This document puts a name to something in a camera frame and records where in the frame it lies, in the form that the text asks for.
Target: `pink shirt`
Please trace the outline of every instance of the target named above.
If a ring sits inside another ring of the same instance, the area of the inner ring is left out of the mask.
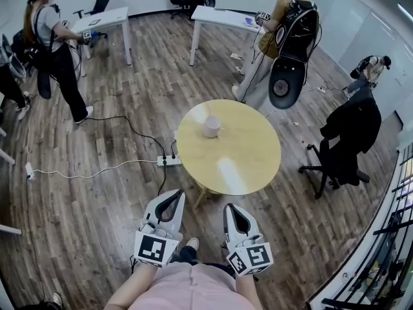
[[[236,293],[235,280],[204,264],[171,263],[158,269],[149,290],[129,310],[254,310]]]

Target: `power plug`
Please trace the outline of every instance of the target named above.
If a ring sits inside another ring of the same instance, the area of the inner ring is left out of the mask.
[[[157,165],[158,167],[163,167],[163,162],[166,161],[167,166],[172,166],[172,165],[181,165],[181,159],[179,158],[179,155],[175,155],[175,158],[172,158],[172,155],[168,155],[166,159],[164,160],[162,156],[157,157]]]
[[[30,164],[30,162],[28,162],[26,164],[26,175],[27,175],[28,179],[30,179],[30,180],[34,179],[34,171],[33,171],[33,168],[32,168],[32,165]]]

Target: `sneaker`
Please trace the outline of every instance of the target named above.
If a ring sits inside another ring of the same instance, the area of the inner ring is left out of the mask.
[[[62,298],[60,297],[59,294],[57,293],[53,294],[53,303],[56,303],[62,309]]]
[[[18,110],[19,114],[17,115],[17,120],[21,121],[29,109],[30,109],[30,103],[26,101],[26,107]]]
[[[88,112],[87,116],[86,116],[85,118],[83,118],[81,121],[75,122],[76,124],[82,123],[87,117],[90,117],[90,115],[92,115],[92,113],[93,113],[93,106],[87,106],[87,107],[86,107],[86,111]]]
[[[199,249],[199,240],[198,238],[191,238],[189,241],[186,243],[187,247],[192,247],[196,251]]]
[[[234,85],[234,86],[231,88],[231,92],[232,92],[232,94],[235,96],[235,98],[237,98],[238,86],[237,86],[237,85]]]

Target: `hand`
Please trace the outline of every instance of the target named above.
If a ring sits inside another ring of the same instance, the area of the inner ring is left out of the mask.
[[[85,44],[85,39],[83,38],[82,35],[79,34],[79,37],[77,38],[77,43],[80,45],[84,45]]]

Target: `dark hair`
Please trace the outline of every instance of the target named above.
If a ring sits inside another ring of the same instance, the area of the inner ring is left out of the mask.
[[[383,59],[385,60],[385,66],[387,67],[387,70],[390,70],[392,60],[387,55],[383,56]]]
[[[32,12],[33,3],[36,0],[27,0],[27,6],[25,11],[25,23],[23,25],[23,42],[29,46],[34,42],[34,33],[32,30]]]

